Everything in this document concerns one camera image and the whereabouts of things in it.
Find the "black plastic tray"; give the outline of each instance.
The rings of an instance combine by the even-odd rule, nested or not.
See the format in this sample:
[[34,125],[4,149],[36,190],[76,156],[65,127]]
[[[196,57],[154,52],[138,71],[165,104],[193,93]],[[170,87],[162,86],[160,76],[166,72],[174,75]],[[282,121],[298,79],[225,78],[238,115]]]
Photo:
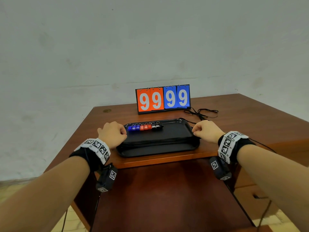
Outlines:
[[[145,121],[139,122],[139,124],[145,124],[157,121]],[[171,119],[171,120],[159,120],[161,124],[164,125],[161,130],[144,130],[144,131],[127,131],[127,139],[123,142],[126,144],[128,142],[138,142],[138,141],[147,141],[147,140],[162,140],[169,138],[188,138],[193,137],[192,128],[187,121],[182,119]],[[124,125],[127,129],[129,126],[136,123],[129,123]],[[148,147],[140,147],[127,149],[120,144],[117,147],[118,154],[122,157],[135,157],[135,156],[146,156],[146,155],[155,155],[169,152],[180,152],[180,151],[190,151],[198,148],[200,142],[199,140],[192,143],[178,143],[178,144],[164,144],[164,145],[155,145]]]

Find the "white wall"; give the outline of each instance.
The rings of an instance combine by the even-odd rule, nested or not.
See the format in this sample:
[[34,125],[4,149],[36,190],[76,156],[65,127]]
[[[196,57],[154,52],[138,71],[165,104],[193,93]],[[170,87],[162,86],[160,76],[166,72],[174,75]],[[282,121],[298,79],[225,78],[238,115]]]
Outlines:
[[309,0],[0,0],[0,77],[0,181],[40,175],[93,106],[141,87],[309,121]]

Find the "white digit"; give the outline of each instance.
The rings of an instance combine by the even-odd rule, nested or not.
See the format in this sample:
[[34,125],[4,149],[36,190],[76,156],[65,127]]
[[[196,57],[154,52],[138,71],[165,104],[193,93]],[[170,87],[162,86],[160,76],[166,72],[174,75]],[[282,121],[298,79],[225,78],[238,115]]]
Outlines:
[[154,93],[152,94],[152,101],[153,101],[154,103],[157,103],[157,105],[156,105],[156,104],[152,105],[155,109],[160,108],[160,107],[161,107],[161,95],[160,95],[160,93],[154,92]]
[[178,93],[178,97],[179,97],[179,99],[180,99],[181,101],[184,100],[183,102],[179,102],[179,104],[180,104],[181,106],[184,106],[184,105],[187,104],[187,101],[188,101],[188,94],[187,94],[187,91],[185,91],[184,89],[181,89],[181,90],[179,91],[179,93]]
[[169,102],[172,101],[171,103],[167,103],[167,105],[169,107],[173,107],[175,105],[175,102],[176,102],[174,92],[172,90],[167,91],[165,97],[166,97],[167,101],[169,101]]
[[142,110],[147,110],[149,108],[149,97],[147,94],[145,93],[142,93],[140,96],[139,96],[139,101],[141,102],[142,105],[146,105],[146,106],[141,106],[141,109]]

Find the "wooden table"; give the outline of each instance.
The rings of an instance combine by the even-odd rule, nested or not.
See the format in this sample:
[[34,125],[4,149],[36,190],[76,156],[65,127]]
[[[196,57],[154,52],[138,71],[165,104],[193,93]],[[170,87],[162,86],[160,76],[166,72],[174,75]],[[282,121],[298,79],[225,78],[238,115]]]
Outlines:
[[[241,94],[192,98],[191,106],[196,110],[199,108],[219,110],[217,118],[209,119],[223,131],[237,130],[245,133],[275,149],[281,155],[309,150],[308,122]],[[127,124],[179,117],[199,122],[198,117],[185,114],[182,110],[138,115],[136,104],[94,107],[47,170],[67,159],[76,146],[87,138],[96,138],[97,128],[106,122],[117,121]],[[222,181],[214,178],[207,159],[200,159],[217,155],[217,150],[216,144],[201,140],[199,148],[188,152],[122,158],[115,150],[112,151],[109,162],[120,170],[114,189],[101,196],[93,232],[101,231],[103,227],[109,228],[110,231],[125,231],[124,228],[133,229],[138,225],[144,226],[140,227],[141,231],[149,225],[154,229],[161,228],[161,231],[171,226],[169,231],[173,231],[175,228],[173,226],[177,223],[183,228],[177,228],[179,231],[190,231],[190,228],[194,228],[195,231],[203,231],[205,228],[211,231],[216,231],[216,228],[228,231],[249,227],[251,222],[234,196]],[[162,173],[164,169],[170,168],[173,171]],[[233,191],[240,168],[231,166],[231,170],[234,180],[231,180],[230,188]],[[187,175],[190,174],[193,175],[191,180],[187,179]],[[72,204],[88,230],[94,221],[94,209],[99,196],[94,187],[95,181],[95,177],[90,175]],[[160,206],[160,199],[164,199],[167,203],[165,210],[174,215],[172,218],[164,220],[162,216],[164,208],[163,205]],[[140,219],[134,219],[133,214],[139,215]],[[111,218],[111,215],[113,218],[110,221],[113,223],[107,226],[105,218]],[[163,221],[166,227],[164,225],[154,227],[159,226],[155,223],[156,220]]]

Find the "wristband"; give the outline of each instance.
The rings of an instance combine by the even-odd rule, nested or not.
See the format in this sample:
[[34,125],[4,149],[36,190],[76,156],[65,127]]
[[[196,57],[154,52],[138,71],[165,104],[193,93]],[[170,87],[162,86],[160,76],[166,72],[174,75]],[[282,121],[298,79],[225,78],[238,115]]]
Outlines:
[[228,164],[237,163],[239,149],[248,144],[255,145],[248,136],[237,131],[230,131],[218,140],[218,156]]
[[80,148],[89,148],[90,150],[95,152],[103,165],[107,162],[108,158],[111,155],[109,147],[106,145],[106,143],[98,138],[87,139],[82,144],[80,144],[74,151],[77,151]]

